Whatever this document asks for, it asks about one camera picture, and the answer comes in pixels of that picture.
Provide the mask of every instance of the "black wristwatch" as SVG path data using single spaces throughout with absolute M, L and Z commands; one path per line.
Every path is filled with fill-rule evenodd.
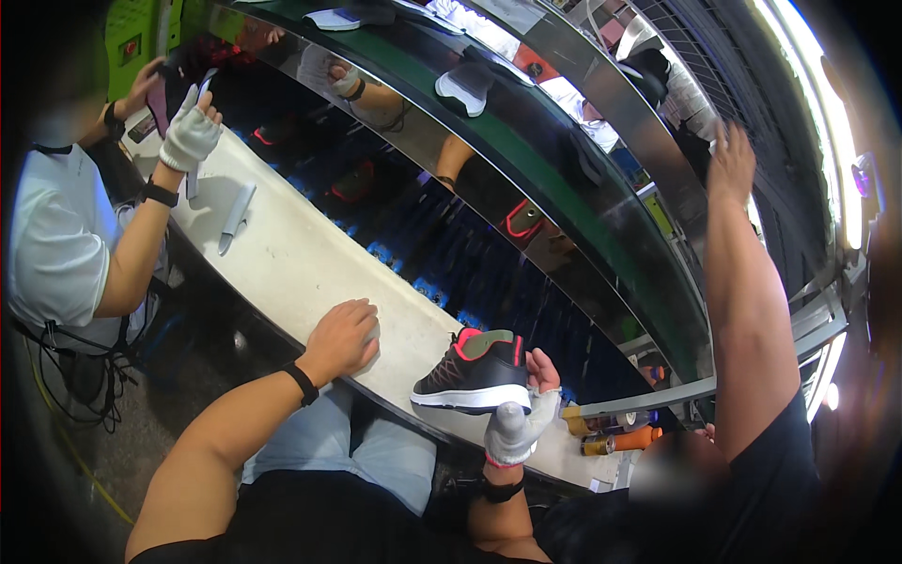
M 115 101 L 106 108 L 104 125 L 109 131 L 108 137 L 113 141 L 119 141 L 125 135 L 125 121 L 115 116 Z
M 161 188 L 153 183 L 153 176 L 147 179 L 147 184 L 144 184 L 144 188 L 141 190 L 141 195 L 139 196 L 141 201 L 145 201 L 147 199 L 155 199 L 161 204 L 165 204 L 170 208 L 175 208 L 179 203 L 179 193 L 178 192 L 170 192 L 165 188 Z
M 310 379 L 304 374 L 304 371 L 298 368 L 298 365 L 294 364 L 294 361 L 287 363 L 281 369 L 294 378 L 294 381 L 298 383 L 300 390 L 304 393 L 304 399 L 300 401 L 301 407 L 307 407 L 319 397 L 319 390 L 317 387 L 310 382 Z
M 524 476 L 516 484 L 495 485 L 483 476 L 483 497 L 490 504 L 503 504 L 509 501 L 514 495 L 523 489 L 523 482 L 526 480 Z

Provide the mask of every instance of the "can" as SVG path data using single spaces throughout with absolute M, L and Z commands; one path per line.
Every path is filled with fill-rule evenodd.
M 617 447 L 613 435 L 590 435 L 583 437 L 579 444 L 579 452 L 584 457 L 597 457 L 611 454 Z

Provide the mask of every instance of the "hand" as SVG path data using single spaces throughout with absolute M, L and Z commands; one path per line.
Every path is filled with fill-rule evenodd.
M 708 200 L 730 199 L 745 207 L 755 178 L 755 152 L 749 138 L 734 122 L 729 125 L 730 141 L 717 127 L 717 150 L 708 167 Z
M 551 359 L 536 348 L 526 353 L 526 367 L 532 411 L 524 415 L 518 403 L 502 403 L 485 428 L 485 455 L 497 467 L 515 466 L 529 458 L 538 437 L 557 414 L 561 379 Z
M 713 423 L 708 423 L 707 425 L 704 426 L 704 429 L 696 429 L 695 434 L 701 435 L 701 436 L 705 437 L 706 439 L 710 440 L 711 442 L 714 442 L 714 425 L 713 425 Z
M 154 69 L 165 60 L 165 57 L 157 57 L 138 71 L 138 76 L 135 77 L 128 96 L 115 103 L 114 114 L 116 117 L 122 120 L 128 119 L 147 104 L 147 92 L 161 79 L 160 74 Z
M 222 133 L 223 115 L 216 111 L 212 102 L 213 94 L 209 91 L 198 101 L 198 85 L 191 85 L 160 148 L 163 164 L 175 171 L 193 171 L 216 149 Z
M 335 64 L 329 67 L 326 75 L 326 83 L 338 96 L 348 96 L 354 93 L 360 86 L 357 81 L 360 73 L 357 67 L 351 66 L 346 60 L 337 59 Z
M 274 27 L 266 33 L 266 44 L 272 45 L 273 43 L 278 43 L 279 39 L 281 39 L 284 35 L 285 30 L 280 27 Z
M 317 388 L 360 371 L 379 350 L 379 339 L 369 338 L 379 325 L 377 311 L 366 298 L 339 303 L 319 320 L 295 364 Z

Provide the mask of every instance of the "shoe upper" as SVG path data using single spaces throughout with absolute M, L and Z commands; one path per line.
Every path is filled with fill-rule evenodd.
M 435 368 L 414 384 L 413 392 L 429 394 L 447 390 L 482 390 L 505 384 L 526 386 L 529 372 L 526 369 L 526 352 L 523 337 L 513 336 L 510 341 L 495 340 L 476 358 L 467 358 L 463 344 L 481 331 L 464 328 L 452 341 Z

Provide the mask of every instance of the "orange bottle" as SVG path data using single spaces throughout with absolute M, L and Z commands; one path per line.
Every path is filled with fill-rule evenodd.
M 664 434 L 660 427 L 651 427 L 646 425 L 641 429 L 636 429 L 632 433 L 617 435 L 617 444 L 614 450 L 634 450 L 636 448 L 644 449 L 651 444 L 651 441 L 657 439 Z

